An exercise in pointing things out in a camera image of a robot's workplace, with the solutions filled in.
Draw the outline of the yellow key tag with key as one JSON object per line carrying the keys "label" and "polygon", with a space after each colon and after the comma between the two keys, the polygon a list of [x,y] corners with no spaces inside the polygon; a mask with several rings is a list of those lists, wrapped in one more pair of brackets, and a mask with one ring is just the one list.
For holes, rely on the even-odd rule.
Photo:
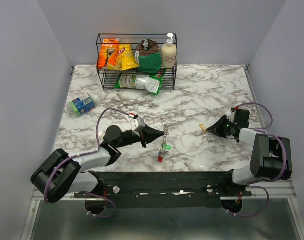
{"label": "yellow key tag with key", "polygon": [[199,127],[203,132],[206,132],[207,128],[203,124],[199,124]]}

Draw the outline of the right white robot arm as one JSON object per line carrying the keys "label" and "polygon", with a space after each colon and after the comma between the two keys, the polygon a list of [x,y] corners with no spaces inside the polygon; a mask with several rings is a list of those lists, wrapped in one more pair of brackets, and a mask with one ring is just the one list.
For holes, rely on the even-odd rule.
{"label": "right white robot arm", "polygon": [[286,181],[291,177],[290,140],[273,136],[261,129],[249,128],[250,112],[233,108],[229,116],[222,116],[215,124],[206,129],[219,138],[235,140],[252,148],[250,163],[232,171],[232,178],[222,182],[222,191],[233,196],[240,190],[240,185],[257,182]]}

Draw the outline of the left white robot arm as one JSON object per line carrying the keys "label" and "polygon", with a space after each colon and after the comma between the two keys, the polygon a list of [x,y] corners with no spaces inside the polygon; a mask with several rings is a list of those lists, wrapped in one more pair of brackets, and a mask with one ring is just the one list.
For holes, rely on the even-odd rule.
{"label": "left white robot arm", "polygon": [[88,170],[114,164],[121,156],[119,147],[141,143],[146,148],[163,135],[164,132],[147,125],[137,133],[132,130],[124,132],[116,125],[109,126],[99,150],[69,159],[69,154],[59,148],[32,174],[30,181],[52,204],[71,192],[87,192],[96,198],[102,194],[103,186]]}

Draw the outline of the red key tag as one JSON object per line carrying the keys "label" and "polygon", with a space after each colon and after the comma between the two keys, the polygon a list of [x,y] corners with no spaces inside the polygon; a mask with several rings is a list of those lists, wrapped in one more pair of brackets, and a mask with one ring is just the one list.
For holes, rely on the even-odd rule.
{"label": "red key tag", "polygon": [[159,157],[157,158],[157,161],[158,161],[159,163],[162,163],[163,158],[162,158],[161,156],[159,156]]}

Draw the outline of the green white snack bag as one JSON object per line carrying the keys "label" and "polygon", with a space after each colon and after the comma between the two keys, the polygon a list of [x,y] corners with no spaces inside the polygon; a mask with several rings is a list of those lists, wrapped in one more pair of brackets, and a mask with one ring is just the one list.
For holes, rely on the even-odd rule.
{"label": "green white snack bag", "polygon": [[119,75],[114,87],[116,89],[145,90],[157,96],[161,89],[165,71],[165,68],[161,68],[156,73],[151,74],[122,73]]}

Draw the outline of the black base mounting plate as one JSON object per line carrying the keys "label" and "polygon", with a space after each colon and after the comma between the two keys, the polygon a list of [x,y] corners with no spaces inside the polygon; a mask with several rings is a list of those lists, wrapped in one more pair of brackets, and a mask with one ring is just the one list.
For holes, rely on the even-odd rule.
{"label": "black base mounting plate", "polygon": [[250,197],[254,187],[232,183],[232,172],[94,172],[91,193],[125,208],[220,208],[221,202]]}

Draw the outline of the blue green small box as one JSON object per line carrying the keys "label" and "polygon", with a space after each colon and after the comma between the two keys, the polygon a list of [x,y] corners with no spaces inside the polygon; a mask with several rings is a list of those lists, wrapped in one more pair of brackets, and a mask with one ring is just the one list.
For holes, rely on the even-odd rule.
{"label": "blue green small box", "polygon": [[96,103],[92,96],[87,93],[82,97],[77,97],[66,105],[67,112],[74,118],[79,118],[96,108]]}

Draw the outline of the yellow chips bag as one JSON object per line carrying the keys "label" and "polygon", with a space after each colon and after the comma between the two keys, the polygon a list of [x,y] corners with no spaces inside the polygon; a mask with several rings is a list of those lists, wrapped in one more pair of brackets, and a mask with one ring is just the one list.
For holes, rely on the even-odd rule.
{"label": "yellow chips bag", "polygon": [[108,70],[115,71],[127,71],[138,67],[139,64],[135,60],[130,44],[120,44],[116,53],[115,63],[107,64]]}

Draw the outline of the green brown coffee bag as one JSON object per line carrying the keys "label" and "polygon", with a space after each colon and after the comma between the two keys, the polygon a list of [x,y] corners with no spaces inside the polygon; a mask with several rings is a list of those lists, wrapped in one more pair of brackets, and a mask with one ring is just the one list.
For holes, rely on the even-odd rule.
{"label": "green brown coffee bag", "polygon": [[161,52],[158,44],[150,39],[142,40],[135,48],[134,54],[140,72],[156,73],[161,68]]}

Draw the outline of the cream lotion pump bottle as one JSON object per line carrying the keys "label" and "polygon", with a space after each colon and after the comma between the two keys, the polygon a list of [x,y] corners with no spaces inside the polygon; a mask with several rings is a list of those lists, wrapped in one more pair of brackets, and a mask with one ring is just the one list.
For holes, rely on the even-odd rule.
{"label": "cream lotion pump bottle", "polygon": [[172,33],[168,33],[166,43],[161,47],[161,65],[166,69],[171,69],[175,64],[176,47],[173,44],[173,37]]}

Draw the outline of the orange razor package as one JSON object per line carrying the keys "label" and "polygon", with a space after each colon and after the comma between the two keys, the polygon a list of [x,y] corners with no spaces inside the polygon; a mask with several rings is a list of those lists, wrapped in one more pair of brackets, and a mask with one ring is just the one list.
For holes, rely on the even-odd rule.
{"label": "orange razor package", "polygon": [[98,44],[98,59],[96,67],[98,70],[116,70],[116,58],[119,48],[118,38],[105,38]]}

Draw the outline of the aluminium frame rail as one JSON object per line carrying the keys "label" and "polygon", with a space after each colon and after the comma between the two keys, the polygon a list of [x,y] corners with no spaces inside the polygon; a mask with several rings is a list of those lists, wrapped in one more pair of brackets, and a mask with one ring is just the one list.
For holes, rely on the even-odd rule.
{"label": "aluminium frame rail", "polygon": [[[71,200],[75,200],[74,198],[74,194],[73,193],[67,193],[65,195],[62,195],[61,193],[54,193],[48,194],[48,198],[52,199],[52,200],[59,200],[59,201],[71,201]],[[37,188],[33,189],[33,193],[32,193],[32,198],[33,201],[44,201],[44,196],[43,193],[40,192]]]}

